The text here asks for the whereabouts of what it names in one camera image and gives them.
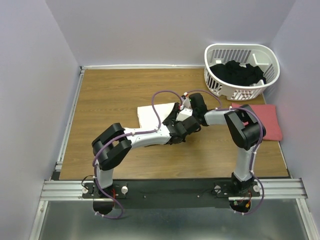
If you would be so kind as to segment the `white printed t-shirt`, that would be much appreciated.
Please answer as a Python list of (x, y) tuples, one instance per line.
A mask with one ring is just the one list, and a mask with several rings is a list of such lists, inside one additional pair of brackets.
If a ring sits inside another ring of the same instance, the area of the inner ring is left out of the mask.
[[(154, 105), (161, 123), (171, 113), (174, 105), (175, 103), (173, 102)], [(159, 125), (158, 118), (151, 105), (139, 106), (137, 108), (137, 117), (140, 128), (153, 129)]]

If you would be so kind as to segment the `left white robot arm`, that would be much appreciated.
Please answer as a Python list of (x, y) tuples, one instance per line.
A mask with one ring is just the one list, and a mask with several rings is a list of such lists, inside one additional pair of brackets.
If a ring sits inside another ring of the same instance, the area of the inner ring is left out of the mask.
[(207, 111), (206, 106), (180, 109), (180, 104), (176, 102), (169, 115), (161, 120), (155, 106), (151, 107), (159, 123), (153, 129), (124, 128), (120, 123), (114, 123), (92, 142), (93, 191), (99, 197), (110, 194), (114, 168), (131, 149), (185, 142), (188, 135), (201, 130)]

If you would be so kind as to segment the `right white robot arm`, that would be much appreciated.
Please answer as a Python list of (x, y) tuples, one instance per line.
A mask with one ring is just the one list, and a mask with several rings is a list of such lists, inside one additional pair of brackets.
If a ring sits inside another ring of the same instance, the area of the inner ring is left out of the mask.
[(200, 93), (189, 96), (193, 115), (202, 126), (226, 125), (235, 145), (237, 160), (231, 174), (230, 191), (241, 196), (254, 182), (254, 163), (258, 148), (266, 135), (261, 120), (248, 105), (209, 110)]

